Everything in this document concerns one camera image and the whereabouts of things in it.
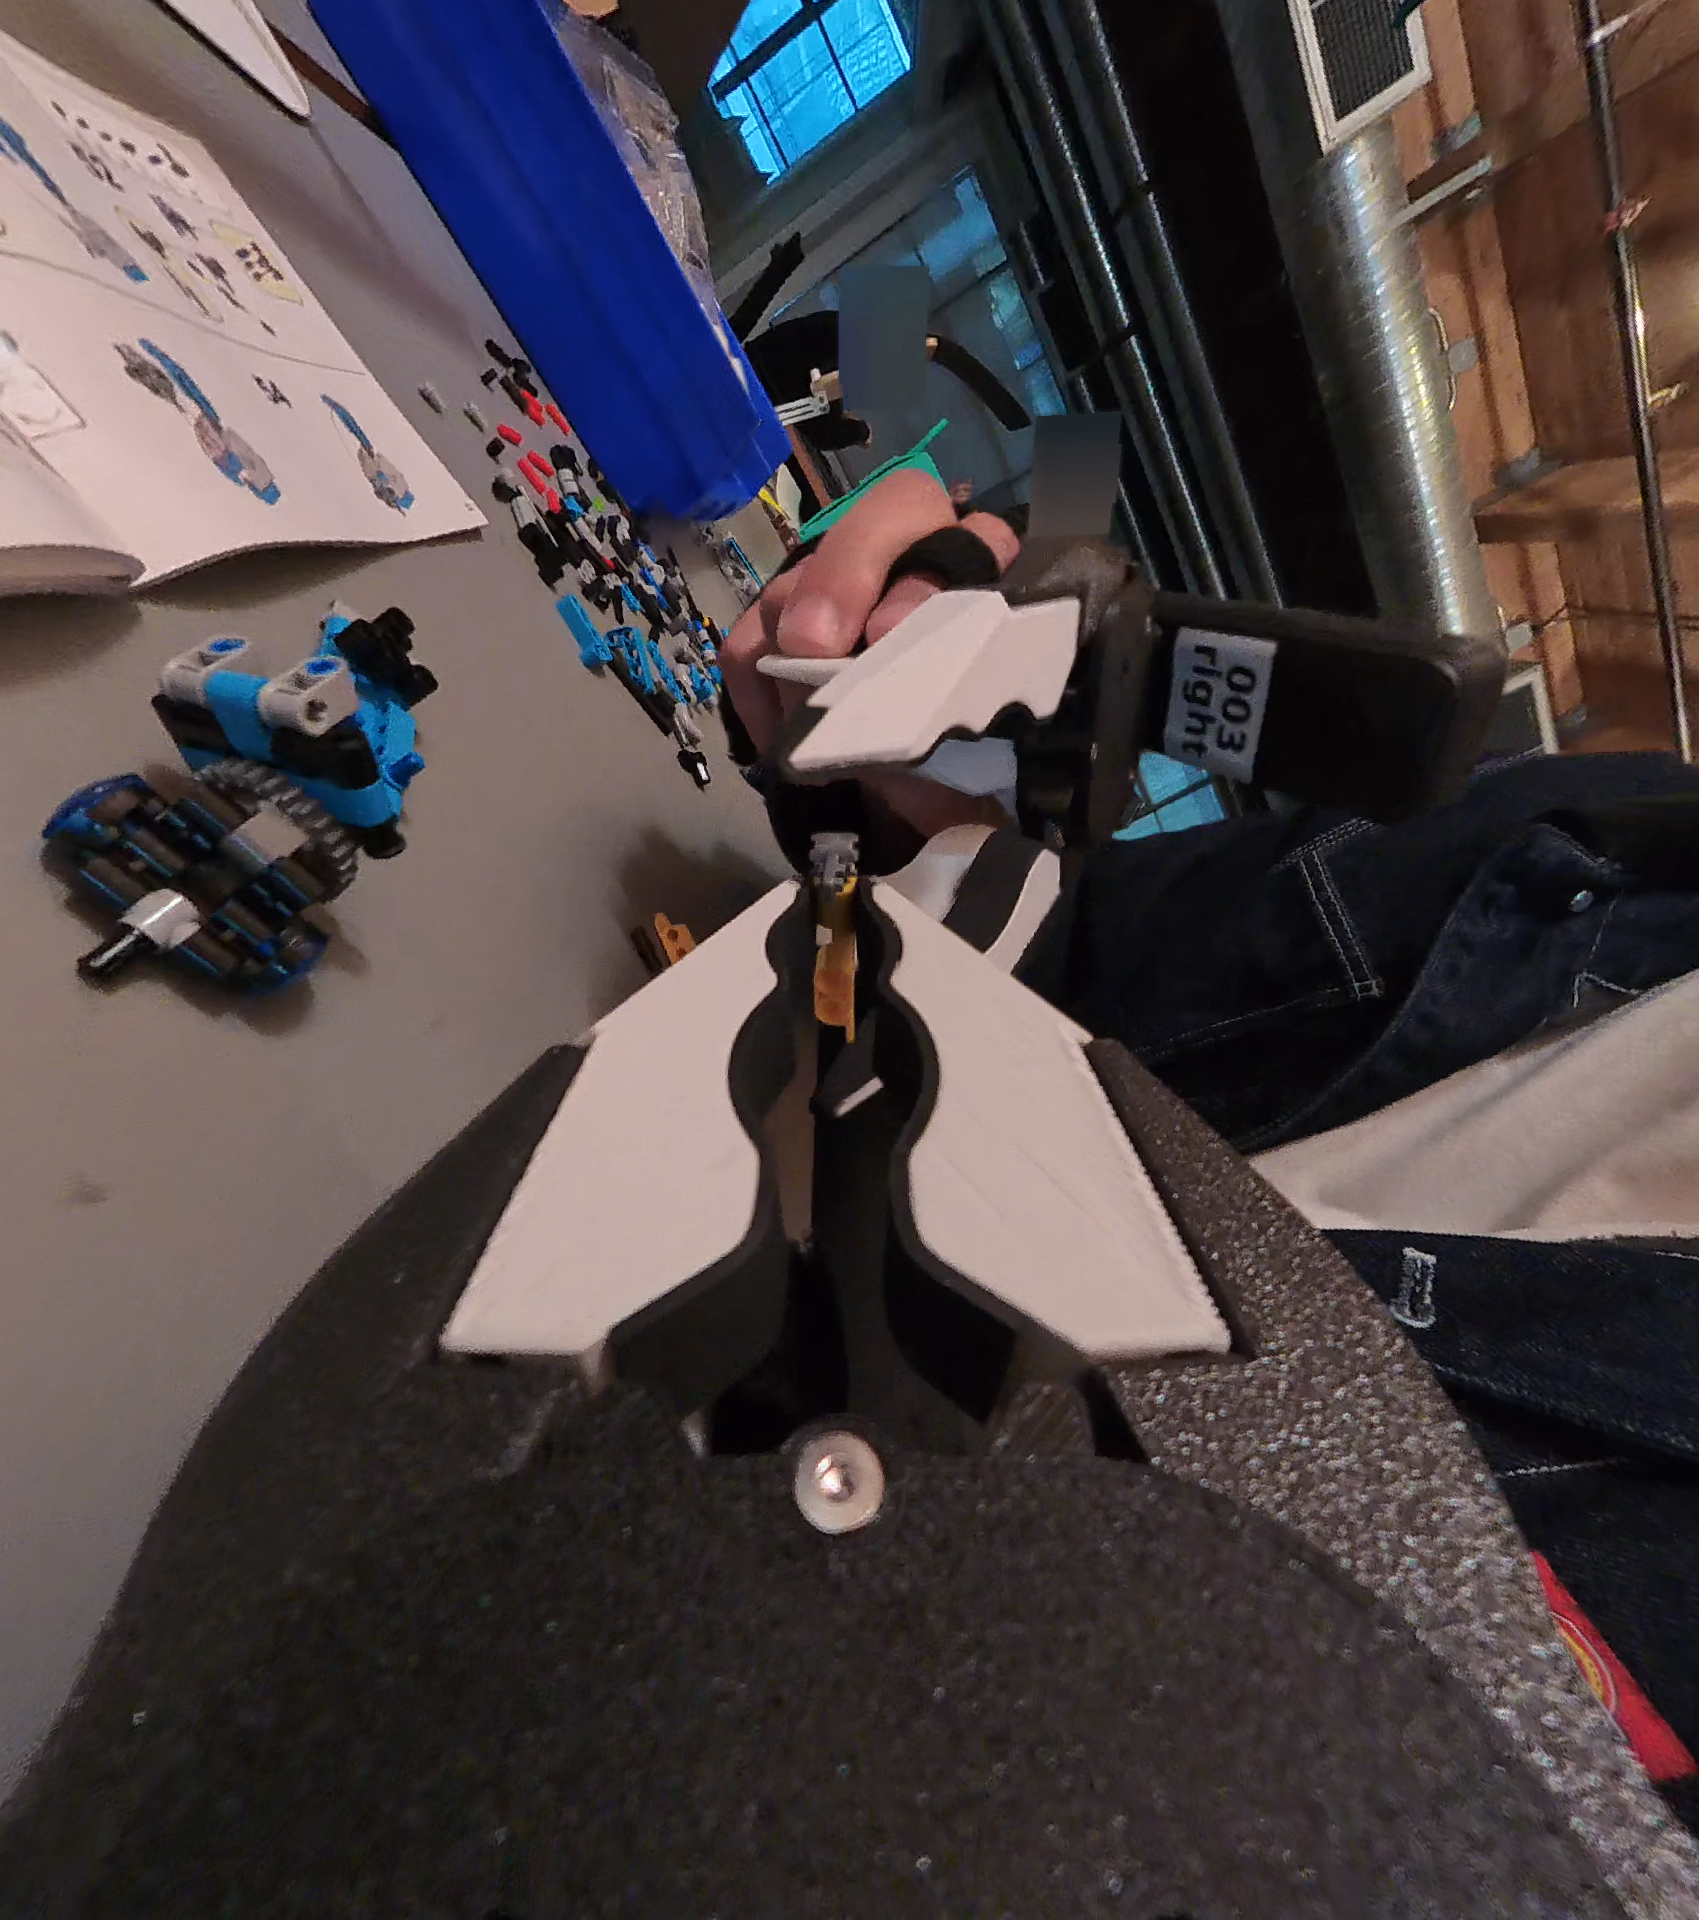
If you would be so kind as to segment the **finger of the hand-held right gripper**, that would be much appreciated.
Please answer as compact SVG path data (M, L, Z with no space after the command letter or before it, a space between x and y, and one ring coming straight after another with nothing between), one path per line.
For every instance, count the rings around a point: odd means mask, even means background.
M1005 716L1025 725L1053 720L1077 659L1081 603L1073 595L1005 602L1011 611L997 635L957 683L927 699L859 696L825 707L807 696L783 725L783 768L903 770L951 735L993 732Z
M851 698L929 699L959 682L1011 611L991 587L945 589L909 611L859 653L809 657L765 653L757 671L777 689L827 707Z

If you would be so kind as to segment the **open instruction booklet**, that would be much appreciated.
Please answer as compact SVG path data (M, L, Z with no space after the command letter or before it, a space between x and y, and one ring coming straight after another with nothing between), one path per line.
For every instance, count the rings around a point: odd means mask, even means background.
M0 30L0 597L478 519L214 154Z

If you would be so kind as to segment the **silver ventilation duct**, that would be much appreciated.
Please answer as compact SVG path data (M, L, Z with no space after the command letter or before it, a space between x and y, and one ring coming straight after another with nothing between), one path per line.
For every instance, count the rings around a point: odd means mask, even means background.
M1393 128L1319 156L1301 187L1295 303L1377 607L1499 641Z

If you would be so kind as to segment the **person's right forearm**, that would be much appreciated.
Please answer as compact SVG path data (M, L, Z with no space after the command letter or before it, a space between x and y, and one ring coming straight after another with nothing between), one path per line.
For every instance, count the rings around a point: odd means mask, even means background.
M1123 841L1065 884L1017 977L1225 1139L1273 1143L1383 1034L1415 971L1395 827L1301 812Z

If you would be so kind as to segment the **teal plastic case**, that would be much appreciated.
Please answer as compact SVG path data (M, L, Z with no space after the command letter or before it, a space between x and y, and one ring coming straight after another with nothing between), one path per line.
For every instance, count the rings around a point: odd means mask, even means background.
M863 497L867 497L879 483L887 481L899 471L919 471L933 479L937 486L945 487L939 468L935 466L935 455L931 451L935 439L949 427L947 418L939 418L919 439L915 439L907 450L887 458L879 468L873 468L859 483L849 491L841 493L837 500L821 508L811 517L803 519L797 527L797 541L809 543L825 536L835 524L839 524Z

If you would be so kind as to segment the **blue plastic bin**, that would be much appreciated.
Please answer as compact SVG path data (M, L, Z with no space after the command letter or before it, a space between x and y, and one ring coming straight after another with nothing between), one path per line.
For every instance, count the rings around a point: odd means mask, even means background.
M713 522L755 497L787 434L637 185L555 4L310 9L629 506Z

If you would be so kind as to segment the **blue tracked toy assembly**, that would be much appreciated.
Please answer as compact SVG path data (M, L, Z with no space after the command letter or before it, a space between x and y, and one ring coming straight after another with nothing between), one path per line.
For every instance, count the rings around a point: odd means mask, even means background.
M322 698L320 646L278 674L250 667L242 635L214 635L166 661L152 699L184 761L158 786L122 773L78 788L46 821L50 859L108 912L78 961L114 986L142 968L234 996L304 983L328 956L330 914L372 857L326 803L318 778L342 737Z

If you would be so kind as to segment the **grey desk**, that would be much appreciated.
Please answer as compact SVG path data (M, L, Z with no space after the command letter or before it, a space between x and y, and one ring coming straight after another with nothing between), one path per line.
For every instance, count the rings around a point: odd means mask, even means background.
M410 846L346 897L304 996L76 976L92 919L40 857L54 803L168 761L162 659L282 659L334 597L402 605L440 678ZM589 678L515 536L270 549L148 600L0 602L0 1806L142 1532L294 1293L535 1055L779 859L725 755L693 790Z

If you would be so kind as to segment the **person's right hand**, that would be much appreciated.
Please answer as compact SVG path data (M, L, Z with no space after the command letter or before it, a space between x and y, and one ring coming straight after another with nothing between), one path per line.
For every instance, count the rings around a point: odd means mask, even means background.
M787 711L789 691L757 671L763 656L851 656L935 592L997 583L1019 553L1027 516L1023 502L993 513L925 473L899 471L803 543L719 646L717 706L731 761L755 764Z

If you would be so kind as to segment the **person's white shirt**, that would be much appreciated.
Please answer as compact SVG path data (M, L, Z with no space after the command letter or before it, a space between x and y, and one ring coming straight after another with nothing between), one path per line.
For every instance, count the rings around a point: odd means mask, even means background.
M1251 1164L1323 1229L1699 1240L1699 969Z

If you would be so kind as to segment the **white folding book stand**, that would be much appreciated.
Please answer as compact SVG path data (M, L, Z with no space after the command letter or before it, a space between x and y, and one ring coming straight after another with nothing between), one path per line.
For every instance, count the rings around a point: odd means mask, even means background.
M308 122L312 107L304 80L258 4L174 0L162 8L288 114Z

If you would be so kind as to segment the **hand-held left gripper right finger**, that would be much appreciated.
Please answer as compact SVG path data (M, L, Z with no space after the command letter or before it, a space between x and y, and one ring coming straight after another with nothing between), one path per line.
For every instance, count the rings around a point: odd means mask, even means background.
M909 1420L991 1424L1023 1383L1229 1356L1089 1036L889 881L863 941L869 1290Z

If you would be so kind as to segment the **white vent grille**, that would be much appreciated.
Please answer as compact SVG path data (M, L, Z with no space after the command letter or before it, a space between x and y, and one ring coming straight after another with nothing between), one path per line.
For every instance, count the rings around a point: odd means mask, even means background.
M1431 82L1423 2L1289 2L1293 42L1323 154L1387 117Z

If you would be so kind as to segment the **large paned window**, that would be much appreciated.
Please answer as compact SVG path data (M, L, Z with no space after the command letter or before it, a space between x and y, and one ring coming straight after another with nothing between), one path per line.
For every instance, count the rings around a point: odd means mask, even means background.
M745 2L707 94L765 182L783 179L913 66L917 4Z

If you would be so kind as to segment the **crumpled clear plastic wrappers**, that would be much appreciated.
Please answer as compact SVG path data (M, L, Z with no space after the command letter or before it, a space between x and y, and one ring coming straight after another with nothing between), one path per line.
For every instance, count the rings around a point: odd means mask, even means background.
M709 236L697 185L675 111L637 51L633 28L619 24L609 4L545 2L543 9L669 250L685 273L709 289Z

